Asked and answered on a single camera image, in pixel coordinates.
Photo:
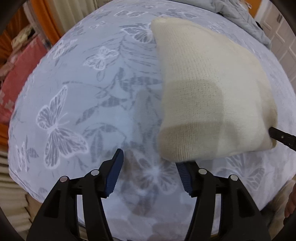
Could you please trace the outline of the person's right hand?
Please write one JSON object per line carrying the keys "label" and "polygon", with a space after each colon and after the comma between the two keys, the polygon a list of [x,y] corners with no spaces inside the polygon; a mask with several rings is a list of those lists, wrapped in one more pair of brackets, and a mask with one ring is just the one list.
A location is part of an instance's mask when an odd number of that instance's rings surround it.
{"label": "person's right hand", "polygon": [[296,205],[296,193],[295,189],[292,190],[288,197],[288,202],[285,207],[285,218],[288,218],[291,214],[293,214]]}

